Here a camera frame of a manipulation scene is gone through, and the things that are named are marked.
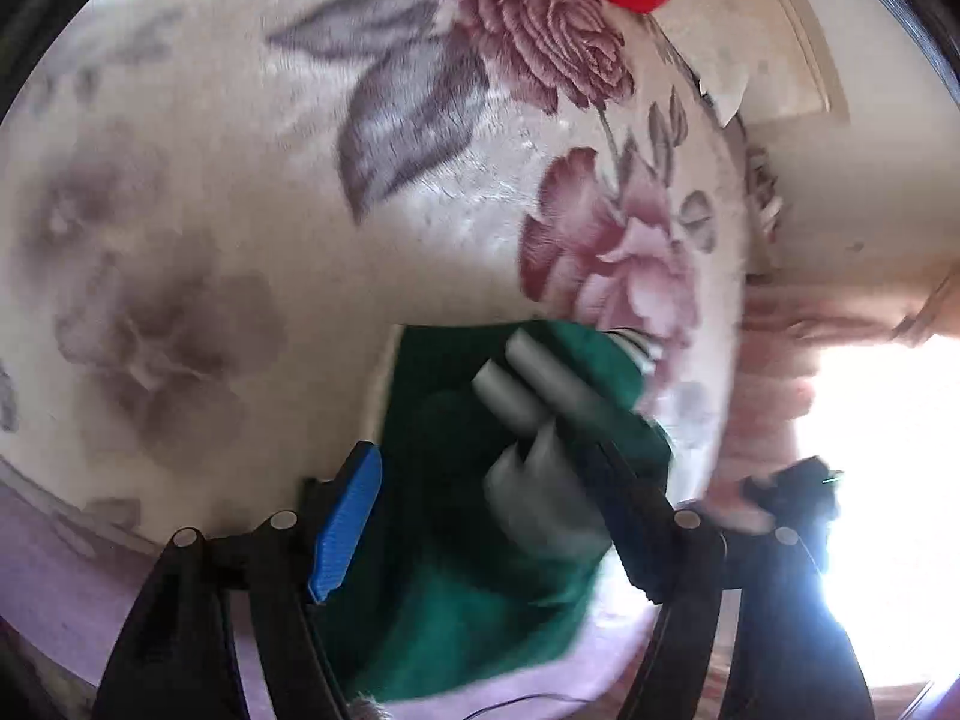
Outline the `green white varsity jacket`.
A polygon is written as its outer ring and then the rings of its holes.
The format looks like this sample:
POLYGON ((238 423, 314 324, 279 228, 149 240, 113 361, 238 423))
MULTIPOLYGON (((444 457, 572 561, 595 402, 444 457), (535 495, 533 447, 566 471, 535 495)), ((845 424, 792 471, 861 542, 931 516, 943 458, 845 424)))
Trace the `green white varsity jacket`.
POLYGON ((348 697, 427 699, 565 655, 612 544, 574 452, 607 442, 664 486, 669 439, 638 413, 661 364, 624 328, 398 330, 371 388, 381 488, 314 614, 348 697))

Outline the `pink floral curtain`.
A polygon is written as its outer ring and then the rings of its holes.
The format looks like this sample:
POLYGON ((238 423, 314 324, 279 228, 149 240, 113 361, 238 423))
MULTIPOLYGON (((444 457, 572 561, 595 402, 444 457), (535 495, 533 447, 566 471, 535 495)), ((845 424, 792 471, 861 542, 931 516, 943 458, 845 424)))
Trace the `pink floral curtain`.
POLYGON ((706 510, 736 530, 770 530, 771 515, 747 500, 740 483, 754 476, 768 481, 800 459, 794 426, 814 405, 823 351, 887 343, 916 348, 935 335, 958 335, 957 265, 929 283, 750 283, 706 510))

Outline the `floral purple bed blanket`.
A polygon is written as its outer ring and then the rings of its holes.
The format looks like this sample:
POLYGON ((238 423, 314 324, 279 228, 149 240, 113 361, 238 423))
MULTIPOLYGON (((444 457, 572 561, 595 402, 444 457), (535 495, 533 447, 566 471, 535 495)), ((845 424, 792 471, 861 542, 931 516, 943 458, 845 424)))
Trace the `floral purple bed blanket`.
POLYGON ((635 93, 519 103, 449 0, 2 0, 2 660, 85 718, 161 543, 333 472, 402 323, 527 319, 551 161, 670 172, 700 311, 656 411, 700 494, 732 387, 743 149, 661 27, 635 93))

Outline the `white pillow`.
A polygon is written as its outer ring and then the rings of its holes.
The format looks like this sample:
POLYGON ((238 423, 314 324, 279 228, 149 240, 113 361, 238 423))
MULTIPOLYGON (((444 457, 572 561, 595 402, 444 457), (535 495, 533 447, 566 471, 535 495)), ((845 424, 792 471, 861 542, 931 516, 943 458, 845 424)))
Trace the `white pillow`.
POLYGON ((750 68, 739 60, 708 62, 698 70, 700 91, 708 98, 721 127, 727 127, 739 114, 750 82, 750 68))

